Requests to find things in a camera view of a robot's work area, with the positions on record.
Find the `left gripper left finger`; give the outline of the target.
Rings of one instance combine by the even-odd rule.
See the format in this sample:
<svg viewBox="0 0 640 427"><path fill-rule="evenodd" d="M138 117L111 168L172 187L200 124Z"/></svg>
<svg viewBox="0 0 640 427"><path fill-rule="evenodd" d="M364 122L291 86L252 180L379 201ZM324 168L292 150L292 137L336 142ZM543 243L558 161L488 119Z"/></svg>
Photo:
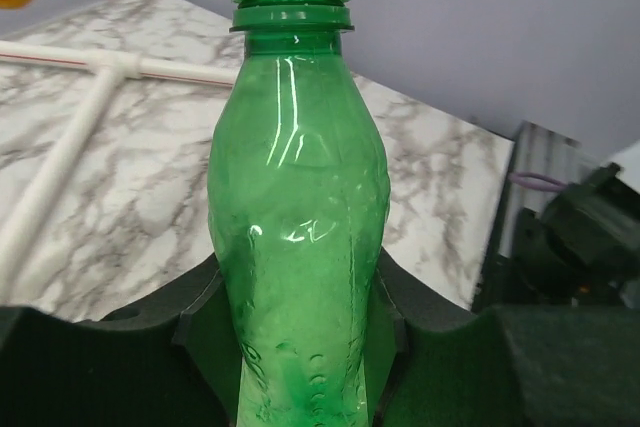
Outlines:
<svg viewBox="0 0 640 427"><path fill-rule="evenodd" d="M4 426L231 426L239 380L214 256L99 321L1 309Z"/></svg>

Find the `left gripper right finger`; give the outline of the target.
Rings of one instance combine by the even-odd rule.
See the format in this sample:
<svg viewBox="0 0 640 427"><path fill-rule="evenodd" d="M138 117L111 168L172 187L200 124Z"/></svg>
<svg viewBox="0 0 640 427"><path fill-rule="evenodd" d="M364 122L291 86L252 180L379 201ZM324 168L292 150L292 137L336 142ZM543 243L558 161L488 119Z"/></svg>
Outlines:
<svg viewBox="0 0 640 427"><path fill-rule="evenodd" d="M639 314L497 306L473 314L378 260L369 303L374 426L635 426Z"/></svg>

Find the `green plastic bottle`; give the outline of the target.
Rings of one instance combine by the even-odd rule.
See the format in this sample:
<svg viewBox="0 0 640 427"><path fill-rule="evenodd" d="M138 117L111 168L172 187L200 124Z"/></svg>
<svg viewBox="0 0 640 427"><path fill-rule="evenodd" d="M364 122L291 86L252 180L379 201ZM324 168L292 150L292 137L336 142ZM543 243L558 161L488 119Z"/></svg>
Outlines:
<svg viewBox="0 0 640 427"><path fill-rule="evenodd" d="M241 426L364 426L383 142L341 52L343 0L241 0L245 57L215 127L209 230L243 357Z"/></svg>

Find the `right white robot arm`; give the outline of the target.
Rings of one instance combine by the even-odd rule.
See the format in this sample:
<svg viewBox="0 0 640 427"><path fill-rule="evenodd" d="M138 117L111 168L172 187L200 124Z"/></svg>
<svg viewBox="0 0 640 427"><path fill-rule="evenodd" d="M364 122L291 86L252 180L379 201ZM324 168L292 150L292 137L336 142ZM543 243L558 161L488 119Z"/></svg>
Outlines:
<svg viewBox="0 0 640 427"><path fill-rule="evenodd" d="M630 306L625 291L639 279L638 144L580 182L533 172L510 180L554 195L540 213L519 214L510 268L518 302Z"/></svg>

